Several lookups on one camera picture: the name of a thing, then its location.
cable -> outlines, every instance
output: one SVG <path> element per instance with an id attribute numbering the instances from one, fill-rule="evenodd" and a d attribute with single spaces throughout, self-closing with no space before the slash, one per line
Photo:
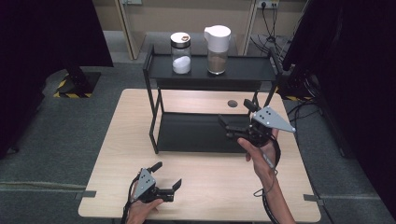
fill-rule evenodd
<path id="1" fill-rule="evenodd" d="M 273 29 L 271 32 L 269 32 L 268 30 L 268 26 L 267 26 L 267 31 L 269 33 L 269 36 L 267 37 L 267 40 L 270 40 L 271 42 L 274 43 L 275 47 L 276 47 L 276 53 L 278 56 L 279 61 L 282 63 L 284 57 L 282 56 L 283 52 L 287 53 L 286 51 L 284 51 L 284 47 L 288 44 L 288 41 L 285 43 L 285 45 L 283 46 L 283 48 L 281 48 L 277 43 L 276 43 L 276 21 L 277 21 L 277 5 L 273 5 L 274 10 L 273 10 Z"/>
<path id="2" fill-rule="evenodd" d="M 311 113 L 309 113 L 309 114 L 307 114 L 307 115 L 298 117 L 298 118 L 296 118 L 296 119 L 291 119 L 290 122 L 293 122 L 293 121 L 295 121 L 295 120 L 297 120 L 297 119 L 304 119 L 304 118 L 307 118 L 307 117 L 309 117 L 309 116 L 311 116 L 311 115 L 313 115 L 313 114 L 315 114 L 315 113 L 317 113 L 317 112 L 319 112 L 319 110 L 315 110 L 314 112 L 311 112 Z"/>
<path id="3" fill-rule="evenodd" d="M 282 49 L 281 49 L 281 52 L 287 53 L 287 51 L 285 51 L 284 48 L 286 47 L 286 45 L 288 45 L 290 39 L 291 39 L 291 36 L 289 37 L 289 39 L 288 39 L 288 40 L 285 42 L 285 44 L 283 45 L 283 47 L 282 47 Z"/>
<path id="4" fill-rule="evenodd" d="M 317 102 L 314 99 L 304 101 L 301 105 L 295 106 L 291 111 L 288 112 L 288 115 L 291 114 L 295 109 L 300 109 L 303 105 L 315 105 Z"/>
<path id="5" fill-rule="evenodd" d="M 260 38 L 260 35 L 257 35 L 257 37 L 258 37 L 258 39 L 259 39 L 261 45 L 260 45 L 259 43 L 257 43 L 256 41 L 254 41 L 252 37 L 250 38 L 250 40 L 253 42 L 253 44 L 254 44 L 262 53 L 265 53 L 265 54 L 268 54 L 268 53 L 269 53 L 269 49 L 266 47 L 266 44 L 267 44 L 269 41 L 270 41 L 270 42 L 274 42 L 274 45 L 275 45 L 275 47 L 276 47 L 276 53 L 278 54 L 279 59 L 282 58 L 282 60 L 283 60 L 283 56 L 281 56 L 281 53 L 282 53 L 283 50 L 281 50 L 281 51 L 279 52 L 279 49 L 281 49 L 281 47 L 276 43 L 276 38 L 275 38 L 275 27 L 276 27 L 276 19 L 277 19 L 277 7 L 275 7 L 275 9 L 274 9 L 274 11 L 273 11 L 273 28 L 272 28 L 272 31 L 270 31 L 270 28 L 269 28 L 269 26 L 268 26 L 268 22 L 267 22 L 267 20 L 265 19 L 265 15 L 264 15 L 264 9 L 265 9 L 265 7 L 266 7 L 265 2 L 262 2 L 262 17 L 263 17 L 263 19 L 264 19 L 264 23 L 265 23 L 266 30 L 267 30 L 267 32 L 268 32 L 268 36 L 266 37 L 266 40 L 265 40 L 265 42 L 263 43 L 262 40 L 261 40 L 261 38 Z"/>
<path id="6" fill-rule="evenodd" d="M 309 91 L 309 93 L 313 96 L 313 97 L 319 97 L 320 96 L 320 91 L 318 90 L 318 87 L 316 85 L 314 85 L 313 83 L 311 83 L 312 80 L 308 79 L 308 77 L 306 77 L 304 79 L 304 86 L 305 88 Z"/>
<path id="7" fill-rule="evenodd" d="M 140 173 L 137 174 L 137 176 L 134 178 L 134 180 L 132 181 L 131 185 L 129 186 L 128 201 L 126 202 L 126 204 L 123 207 L 122 219 L 121 219 L 121 223 L 120 224 L 125 224 L 126 223 L 126 218 L 128 217 L 129 208 L 131 207 L 131 205 L 133 203 L 135 203 L 137 201 L 137 200 L 131 201 L 131 194 L 132 194 L 132 187 L 134 186 L 134 183 L 139 179 L 139 176 L 140 176 Z"/>
<path id="8" fill-rule="evenodd" d="M 271 168 L 271 170 L 274 171 L 274 175 L 273 175 L 273 179 L 272 179 L 272 184 L 271 184 L 271 187 L 270 187 L 267 191 L 265 191 L 265 189 L 262 188 L 262 189 L 257 190 L 256 192 L 254 192 L 253 195 L 254 195 L 255 197 L 260 197 L 260 196 L 262 196 L 262 205 L 264 206 L 264 209 L 265 209 L 265 212 L 267 213 L 267 216 L 271 219 L 271 221 L 272 221 L 273 223 L 277 224 L 277 223 L 279 223 L 279 222 L 276 220 L 274 214 L 273 214 L 272 211 L 271 211 L 271 208 L 270 208 L 270 206 L 269 206 L 269 204 L 268 204 L 268 202 L 267 202 L 266 195 L 267 195 L 267 194 L 271 191 L 271 189 L 274 187 L 274 184 L 275 184 L 275 181 L 276 181 L 276 175 L 277 175 L 276 166 L 277 166 L 277 163 L 279 162 L 279 159 L 280 159 L 280 148 L 279 148 L 279 143 L 276 141 L 276 138 L 275 138 L 272 134 L 271 134 L 271 137 L 269 138 L 269 140 L 271 140 L 271 141 L 273 142 L 273 144 L 274 144 L 274 149 L 275 149 L 275 151 L 276 151 L 276 162 L 275 162 L 275 165 L 273 165 L 271 162 L 267 161 L 267 163 L 268 163 L 269 167 Z"/>

wooden table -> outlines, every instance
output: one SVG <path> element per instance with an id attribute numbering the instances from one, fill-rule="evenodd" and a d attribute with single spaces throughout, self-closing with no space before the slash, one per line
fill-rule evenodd
<path id="1" fill-rule="evenodd" d="M 175 112 L 246 113 L 243 100 L 251 96 L 251 92 L 163 91 L 166 110 Z M 265 97 L 266 93 L 259 93 L 262 104 Z M 229 100 L 235 100 L 238 107 L 227 106 Z M 278 95 L 270 106 L 287 118 Z M 96 195 L 82 199 L 78 209 L 81 216 L 121 217 L 129 185 L 137 172 L 162 161 L 163 167 L 153 173 L 157 186 L 169 189 L 180 178 L 182 185 L 175 201 L 161 204 L 160 213 L 151 214 L 149 219 L 269 221 L 262 199 L 253 196 L 262 186 L 252 162 L 245 161 L 245 154 L 166 151 L 155 154 L 149 140 L 151 119 L 147 90 L 125 90 L 86 189 L 96 191 Z M 313 195 L 313 191 L 293 133 L 279 132 L 278 142 L 282 157 L 277 178 L 290 211 L 297 221 L 319 221 L 317 203 L 304 200 L 304 195 Z"/>

black shelf rack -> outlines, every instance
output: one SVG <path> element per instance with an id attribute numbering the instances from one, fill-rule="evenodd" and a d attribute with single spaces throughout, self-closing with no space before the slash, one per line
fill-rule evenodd
<path id="1" fill-rule="evenodd" d="M 188 91 L 251 91 L 252 100 L 258 103 L 257 94 L 264 81 L 272 82 L 272 88 L 264 105 L 269 105 L 282 75 L 282 69 L 274 49 L 266 57 L 229 56 L 226 70 L 221 75 L 212 75 L 206 68 L 206 55 L 191 56 L 191 70 L 188 74 L 173 72 L 170 54 L 155 53 L 149 46 L 148 56 L 143 64 L 152 111 L 149 137 L 155 153 L 159 151 L 189 152 L 244 152 L 236 141 L 230 141 L 219 125 L 219 114 L 167 112 L 163 105 L 161 90 Z M 151 80 L 156 82 L 156 90 L 151 88 Z M 153 93 L 157 92 L 154 102 Z M 154 128 L 159 109 L 162 111 L 158 140 L 154 138 Z M 249 113 L 223 115 L 234 126 L 249 125 Z"/>

wrist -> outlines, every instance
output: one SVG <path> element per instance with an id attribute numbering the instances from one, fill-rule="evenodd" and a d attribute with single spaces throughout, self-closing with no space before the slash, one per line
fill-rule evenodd
<path id="1" fill-rule="evenodd" d="M 260 177 L 260 181 L 262 182 L 262 188 L 264 189 L 264 192 L 269 192 L 277 182 L 276 173 L 271 170 L 265 175 L 262 175 Z"/>
<path id="2" fill-rule="evenodd" d="M 140 221 L 138 218 L 129 217 L 127 224 L 142 224 L 143 222 Z"/>

white pitcher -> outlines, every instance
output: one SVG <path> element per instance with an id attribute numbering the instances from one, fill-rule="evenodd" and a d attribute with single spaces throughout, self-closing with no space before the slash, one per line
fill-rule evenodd
<path id="1" fill-rule="evenodd" d="M 205 28 L 207 41 L 207 71 L 219 75 L 225 71 L 228 48 L 230 46 L 231 30 L 222 25 Z"/>

